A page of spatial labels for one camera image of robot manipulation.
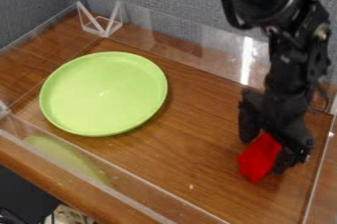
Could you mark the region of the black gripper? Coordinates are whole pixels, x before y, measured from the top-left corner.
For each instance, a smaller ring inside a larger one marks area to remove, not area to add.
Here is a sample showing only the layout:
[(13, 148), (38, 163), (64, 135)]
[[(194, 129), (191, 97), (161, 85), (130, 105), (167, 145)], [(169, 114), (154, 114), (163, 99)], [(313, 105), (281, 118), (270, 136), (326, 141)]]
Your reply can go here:
[(313, 134), (305, 124), (307, 105), (303, 97), (274, 96), (243, 88), (238, 102), (238, 132), (241, 141), (247, 144), (266, 132), (281, 144), (273, 172), (278, 175), (297, 163), (307, 161), (315, 145)]

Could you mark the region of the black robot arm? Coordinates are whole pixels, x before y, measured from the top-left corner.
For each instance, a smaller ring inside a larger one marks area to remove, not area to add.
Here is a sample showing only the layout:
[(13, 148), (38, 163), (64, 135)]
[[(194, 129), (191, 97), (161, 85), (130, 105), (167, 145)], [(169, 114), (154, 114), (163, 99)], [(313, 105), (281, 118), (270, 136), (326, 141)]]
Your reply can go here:
[(281, 174), (307, 160), (315, 145), (303, 117), (330, 66), (329, 12), (318, 0), (221, 0), (221, 5), (231, 27), (258, 28), (269, 38), (265, 91), (242, 90), (239, 138), (249, 143), (259, 132), (269, 134), (281, 145), (271, 161)]

